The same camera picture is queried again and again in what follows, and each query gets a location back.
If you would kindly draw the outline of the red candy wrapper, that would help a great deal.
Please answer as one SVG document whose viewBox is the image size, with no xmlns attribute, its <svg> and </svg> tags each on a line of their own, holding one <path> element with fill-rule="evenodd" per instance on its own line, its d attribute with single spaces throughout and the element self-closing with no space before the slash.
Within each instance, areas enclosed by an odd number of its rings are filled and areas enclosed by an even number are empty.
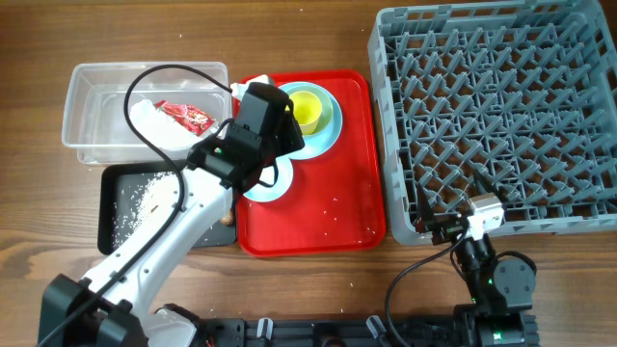
<svg viewBox="0 0 617 347">
<path fill-rule="evenodd" d="M 154 107 L 158 111 L 163 111 L 196 136 L 203 135 L 207 130 L 211 130 L 218 124 L 213 117 L 191 104 L 175 104 L 161 100 L 155 103 Z"/>
</svg>

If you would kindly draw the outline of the small light blue bowl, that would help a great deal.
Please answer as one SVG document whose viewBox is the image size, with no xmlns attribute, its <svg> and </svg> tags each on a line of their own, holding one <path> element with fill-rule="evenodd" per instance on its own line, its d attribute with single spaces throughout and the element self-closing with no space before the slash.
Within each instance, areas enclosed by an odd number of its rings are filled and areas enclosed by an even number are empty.
<svg viewBox="0 0 617 347">
<path fill-rule="evenodd" d="M 261 172 L 260 181 L 267 184 L 267 187 L 256 184 L 251 190 L 244 194 L 244 197 L 256 202 L 270 202 L 282 197 L 290 188 L 293 180 L 293 166 L 286 157 L 276 159 L 278 177 L 275 177 L 273 166 L 264 168 Z"/>
</svg>

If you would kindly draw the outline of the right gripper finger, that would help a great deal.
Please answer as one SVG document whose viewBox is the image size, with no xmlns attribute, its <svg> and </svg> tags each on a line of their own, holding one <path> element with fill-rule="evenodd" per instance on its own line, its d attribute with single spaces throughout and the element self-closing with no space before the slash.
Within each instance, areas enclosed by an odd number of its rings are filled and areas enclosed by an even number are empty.
<svg viewBox="0 0 617 347">
<path fill-rule="evenodd" d="M 418 183 L 416 185 L 417 192 L 417 209 L 416 209 L 416 230 L 417 231 L 432 231 L 435 225 L 435 216 L 431 204 L 429 203 L 424 188 Z"/>
<path fill-rule="evenodd" d="M 506 202 L 505 195 L 479 171 L 473 172 L 473 183 L 479 195 L 494 194 L 500 202 Z"/>
</svg>

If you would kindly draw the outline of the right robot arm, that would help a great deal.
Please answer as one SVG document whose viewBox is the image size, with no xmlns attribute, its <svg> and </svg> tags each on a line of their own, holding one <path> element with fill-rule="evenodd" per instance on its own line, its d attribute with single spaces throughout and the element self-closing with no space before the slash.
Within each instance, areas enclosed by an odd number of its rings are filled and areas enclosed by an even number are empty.
<svg viewBox="0 0 617 347">
<path fill-rule="evenodd" d="M 478 195 L 455 215 L 434 214 L 427 190 L 416 186 L 416 230 L 430 233 L 434 245 L 449 243 L 450 253 L 472 303 L 453 313 L 451 343 L 455 346 L 538 346 L 540 337 L 532 309 L 537 267 L 528 256 L 499 253 L 489 233 L 501 227 L 505 195 L 482 174 L 473 181 Z"/>
</svg>

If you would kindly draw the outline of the white napkin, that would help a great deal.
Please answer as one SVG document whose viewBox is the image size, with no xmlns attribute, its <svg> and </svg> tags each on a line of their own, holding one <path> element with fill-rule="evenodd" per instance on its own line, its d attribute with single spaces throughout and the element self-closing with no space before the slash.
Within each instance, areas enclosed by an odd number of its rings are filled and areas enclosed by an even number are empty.
<svg viewBox="0 0 617 347">
<path fill-rule="evenodd" d="M 129 118 L 147 140 L 165 150 L 186 149 L 201 139 L 147 99 L 130 108 Z"/>
</svg>

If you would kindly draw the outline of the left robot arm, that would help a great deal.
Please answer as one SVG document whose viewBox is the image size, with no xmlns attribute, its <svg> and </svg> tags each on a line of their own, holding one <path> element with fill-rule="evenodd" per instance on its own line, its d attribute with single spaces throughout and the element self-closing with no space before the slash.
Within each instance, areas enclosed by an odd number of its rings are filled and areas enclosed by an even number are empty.
<svg viewBox="0 0 617 347">
<path fill-rule="evenodd" d="M 290 96 L 252 82 L 226 134 L 210 135 L 171 168 L 178 182 L 154 216 L 81 280 L 60 275 L 41 303 L 40 346 L 195 346 L 200 319 L 180 307 L 148 310 L 174 268 L 237 193 L 258 184 L 264 168 L 304 145 Z"/>
</svg>

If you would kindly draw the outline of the brown sausage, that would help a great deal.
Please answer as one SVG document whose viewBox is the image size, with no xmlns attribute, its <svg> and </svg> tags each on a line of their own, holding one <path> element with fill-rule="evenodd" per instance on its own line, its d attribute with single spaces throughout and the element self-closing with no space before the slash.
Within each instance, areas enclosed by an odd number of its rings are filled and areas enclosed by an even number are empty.
<svg viewBox="0 0 617 347">
<path fill-rule="evenodd" d="M 224 226 L 231 227 L 235 223 L 234 213 L 229 211 L 221 220 L 220 223 Z"/>
</svg>

